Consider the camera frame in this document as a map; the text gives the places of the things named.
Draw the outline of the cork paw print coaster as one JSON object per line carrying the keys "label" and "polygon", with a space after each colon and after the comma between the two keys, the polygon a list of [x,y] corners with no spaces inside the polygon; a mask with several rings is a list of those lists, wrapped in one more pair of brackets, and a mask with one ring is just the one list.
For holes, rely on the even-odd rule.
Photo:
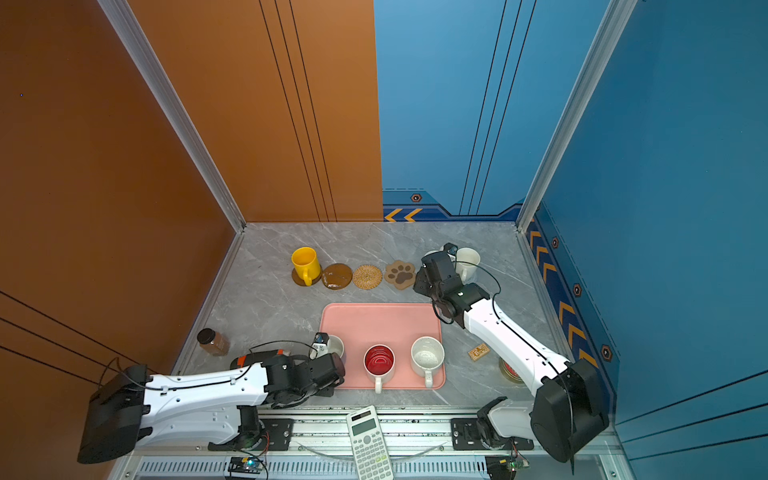
{"label": "cork paw print coaster", "polygon": [[411,288],[415,283],[416,269],[412,263],[397,260],[386,266],[384,280],[398,290]]}

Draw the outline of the rattan woven round coaster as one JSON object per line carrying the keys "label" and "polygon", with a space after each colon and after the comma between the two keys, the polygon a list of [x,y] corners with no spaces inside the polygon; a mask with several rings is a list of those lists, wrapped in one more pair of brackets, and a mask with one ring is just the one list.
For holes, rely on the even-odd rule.
{"label": "rattan woven round coaster", "polygon": [[374,265],[361,265],[353,272],[354,285],[362,290],[376,288],[383,280],[382,271]]}

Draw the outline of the glossy brown wooden coaster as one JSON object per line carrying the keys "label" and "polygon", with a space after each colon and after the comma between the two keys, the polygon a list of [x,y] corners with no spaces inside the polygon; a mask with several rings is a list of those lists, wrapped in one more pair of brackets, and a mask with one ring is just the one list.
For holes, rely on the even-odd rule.
{"label": "glossy brown wooden coaster", "polygon": [[334,263],[324,268],[322,283],[330,290],[346,288],[353,279],[352,269],[343,263]]}

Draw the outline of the yellow mug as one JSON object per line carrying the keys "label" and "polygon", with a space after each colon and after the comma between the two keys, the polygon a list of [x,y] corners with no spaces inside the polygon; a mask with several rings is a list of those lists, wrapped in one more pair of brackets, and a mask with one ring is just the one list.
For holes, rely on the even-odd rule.
{"label": "yellow mug", "polygon": [[291,262],[308,286],[311,286],[312,280],[323,272],[317,252],[311,247],[301,247],[295,250],[291,255]]}

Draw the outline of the white mug purple handle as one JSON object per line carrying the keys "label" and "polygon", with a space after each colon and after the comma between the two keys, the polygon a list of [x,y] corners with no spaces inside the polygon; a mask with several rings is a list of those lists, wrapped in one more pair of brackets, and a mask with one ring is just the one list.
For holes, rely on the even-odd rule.
{"label": "white mug purple handle", "polygon": [[342,361],[345,361],[345,347],[340,337],[329,335],[327,350],[329,354],[336,354]]}

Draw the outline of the plain brown wooden coaster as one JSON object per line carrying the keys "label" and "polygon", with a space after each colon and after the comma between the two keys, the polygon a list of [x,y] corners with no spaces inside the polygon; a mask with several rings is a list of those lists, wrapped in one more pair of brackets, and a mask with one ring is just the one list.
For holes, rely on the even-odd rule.
{"label": "plain brown wooden coaster", "polygon": [[[291,271],[291,278],[293,282],[300,286],[300,287],[307,287],[308,284],[305,282],[305,280],[297,273],[296,269],[293,269]],[[319,274],[316,278],[312,280],[312,285],[317,284],[322,279],[322,274]]]}

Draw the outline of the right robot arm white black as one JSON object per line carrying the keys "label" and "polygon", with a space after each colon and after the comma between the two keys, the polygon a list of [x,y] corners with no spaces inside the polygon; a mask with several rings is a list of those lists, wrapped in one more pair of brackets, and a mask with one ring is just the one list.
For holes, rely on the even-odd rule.
{"label": "right robot arm white black", "polygon": [[478,410],[477,427],[487,447],[535,440],[553,459],[566,463],[609,426],[597,367],[545,347],[482,287],[463,283],[448,253],[437,251],[421,259],[414,291],[431,299],[439,319],[459,325],[498,354],[534,397],[528,407],[502,396]]}

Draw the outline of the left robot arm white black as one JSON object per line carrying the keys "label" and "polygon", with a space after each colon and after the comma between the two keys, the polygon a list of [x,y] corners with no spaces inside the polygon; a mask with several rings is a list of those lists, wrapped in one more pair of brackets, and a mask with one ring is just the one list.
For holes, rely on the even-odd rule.
{"label": "left robot arm white black", "polygon": [[259,407],[289,408],[330,396],[344,377],[335,353],[274,355],[186,376],[151,375],[144,365],[131,366],[90,397],[77,461],[104,463],[138,446],[180,440],[203,442],[210,451],[259,446],[268,436]]}

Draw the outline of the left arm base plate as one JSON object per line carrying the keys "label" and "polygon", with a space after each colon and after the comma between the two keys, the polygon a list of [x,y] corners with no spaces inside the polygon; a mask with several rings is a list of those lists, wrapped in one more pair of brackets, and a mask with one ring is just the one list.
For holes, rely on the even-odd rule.
{"label": "left arm base plate", "polygon": [[266,419],[246,423],[236,430],[236,435],[223,443],[209,442],[208,451],[213,452],[271,452],[287,451],[293,433],[292,419]]}

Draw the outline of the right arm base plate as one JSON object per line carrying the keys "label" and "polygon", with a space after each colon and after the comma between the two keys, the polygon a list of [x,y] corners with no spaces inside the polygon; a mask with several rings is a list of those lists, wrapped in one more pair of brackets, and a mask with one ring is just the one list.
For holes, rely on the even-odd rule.
{"label": "right arm base plate", "polygon": [[500,437],[477,417],[450,420],[453,449],[465,450],[533,450],[534,442],[522,437]]}

